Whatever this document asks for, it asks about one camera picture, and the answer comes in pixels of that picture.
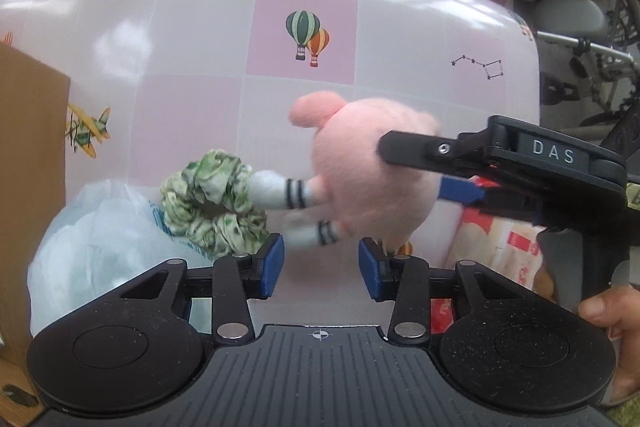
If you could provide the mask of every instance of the plush toy leg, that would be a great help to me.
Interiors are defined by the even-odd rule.
[[[258,171],[249,180],[249,199],[263,210],[290,210],[326,203],[328,191],[319,176],[305,182],[274,171]]]
[[[296,227],[285,229],[282,234],[287,250],[325,247],[350,236],[351,233],[340,221],[299,223]]]

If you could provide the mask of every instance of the cardboard box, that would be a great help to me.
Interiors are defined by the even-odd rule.
[[[65,204],[68,91],[64,74],[0,43],[0,417],[16,427],[41,409],[26,372],[27,269]]]

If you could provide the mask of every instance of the blue gripper pad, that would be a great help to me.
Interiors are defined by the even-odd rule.
[[[443,176],[440,182],[438,199],[455,201],[456,203],[471,204],[484,198],[484,189],[477,187],[468,180],[447,178]]]
[[[378,260],[373,256],[364,240],[358,244],[358,265],[369,296],[373,300],[382,298],[382,280],[380,280],[380,267]]]
[[[260,291],[263,298],[273,295],[273,290],[280,277],[282,265],[284,265],[284,240],[280,234],[271,234],[265,245],[269,250],[264,256],[262,265],[262,277],[260,278]]]

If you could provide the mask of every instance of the constellation print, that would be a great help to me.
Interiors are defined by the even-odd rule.
[[[493,62],[489,62],[487,64],[483,64],[479,60],[475,60],[474,58],[467,57],[466,55],[462,55],[460,58],[456,58],[456,60],[451,61],[451,65],[455,66],[460,60],[468,60],[472,64],[477,64],[478,66],[482,66],[484,68],[484,73],[486,73],[486,79],[491,80],[496,76],[503,76],[502,72],[502,61],[494,60]]]

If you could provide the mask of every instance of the metal screw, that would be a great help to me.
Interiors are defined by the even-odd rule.
[[[401,322],[396,325],[394,331],[405,339],[417,339],[427,332],[427,328],[417,322]]]
[[[244,337],[249,332],[249,328],[239,322],[228,322],[220,326],[217,331],[223,339],[237,340]]]

